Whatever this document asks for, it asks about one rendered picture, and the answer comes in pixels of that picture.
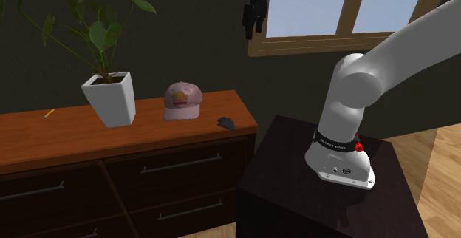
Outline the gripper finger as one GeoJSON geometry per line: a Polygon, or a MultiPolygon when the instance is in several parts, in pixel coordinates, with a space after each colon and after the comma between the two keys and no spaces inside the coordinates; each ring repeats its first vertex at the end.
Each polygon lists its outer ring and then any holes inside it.
{"type": "Polygon", "coordinates": [[[254,11],[255,11],[255,31],[257,33],[262,32],[262,25],[264,20],[267,17],[267,1],[257,1],[254,4],[254,11]]]}
{"type": "Polygon", "coordinates": [[[254,25],[254,6],[251,3],[244,5],[244,12],[242,17],[242,26],[245,28],[245,38],[251,40],[253,37],[253,25],[254,25]]]}

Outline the wooden framed window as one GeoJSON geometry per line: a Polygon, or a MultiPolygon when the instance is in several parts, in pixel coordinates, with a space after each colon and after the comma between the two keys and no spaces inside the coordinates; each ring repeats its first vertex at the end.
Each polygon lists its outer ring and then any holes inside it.
{"type": "Polygon", "coordinates": [[[250,57],[370,50],[441,0],[266,0],[262,32],[250,57]]]}

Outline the pink baseball cap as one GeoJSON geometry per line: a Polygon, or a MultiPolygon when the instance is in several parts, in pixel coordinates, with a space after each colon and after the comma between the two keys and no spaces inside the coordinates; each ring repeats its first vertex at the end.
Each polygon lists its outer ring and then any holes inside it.
{"type": "Polygon", "coordinates": [[[193,120],[199,117],[202,92],[187,82],[170,85],[164,96],[164,120],[193,120]]]}

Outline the dark grey arrowhead stone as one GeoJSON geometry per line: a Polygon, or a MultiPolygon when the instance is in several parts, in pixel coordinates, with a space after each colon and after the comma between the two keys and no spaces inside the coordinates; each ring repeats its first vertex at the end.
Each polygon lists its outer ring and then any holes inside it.
{"type": "Polygon", "coordinates": [[[235,123],[233,122],[231,118],[220,117],[217,121],[218,121],[218,126],[221,126],[222,128],[229,129],[232,131],[236,131],[235,123]]]}

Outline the green plant in white pot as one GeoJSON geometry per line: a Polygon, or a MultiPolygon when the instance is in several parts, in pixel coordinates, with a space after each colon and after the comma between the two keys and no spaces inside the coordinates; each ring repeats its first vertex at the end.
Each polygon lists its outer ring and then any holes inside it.
{"type": "Polygon", "coordinates": [[[93,64],[51,35],[52,28],[58,25],[54,16],[49,14],[41,27],[31,18],[27,20],[41,32],[43,44],[52,40],[64,46],[65,50],[92,68],[93,76],[81,85],[81,89],[90,106],[106,127],[132,124],[136,115],[136,106],[131,73],[112,71],[117,41],[125,24],[117,22],[117,13],[114,8],[108,6],[101,8],[94,2],[89,6],[97,13],[97,20],[87,24],[84,21],[85,1],[68,0],[68,5],[72,17],[82,24],[84,29],[79,30],[72,27],[67,27],[67,29],[72,35],[86,43],[95,61],[93,64]]]}

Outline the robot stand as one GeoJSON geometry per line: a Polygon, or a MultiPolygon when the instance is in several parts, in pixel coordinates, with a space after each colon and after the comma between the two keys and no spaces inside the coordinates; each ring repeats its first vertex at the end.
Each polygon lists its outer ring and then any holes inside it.
{"type": "Polygon", "coordinates": [[[238,184],[236,238],[428,238],[390,142],[361,137],[375,172],[367,191],[307,165],[315,128],[275,116],[238,184]]]}

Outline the brown chest of drawers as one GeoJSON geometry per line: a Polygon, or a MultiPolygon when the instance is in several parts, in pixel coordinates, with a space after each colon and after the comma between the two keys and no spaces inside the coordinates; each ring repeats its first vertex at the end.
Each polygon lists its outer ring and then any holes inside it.
{"type": "Polygon", "coordinates": [[[90,106],[0,115],[0,238],[178,238],[234,222],[256,121],[233,90],[205,93],[193,120],[163,108],[138,100],[115,128],[90,106]]]}

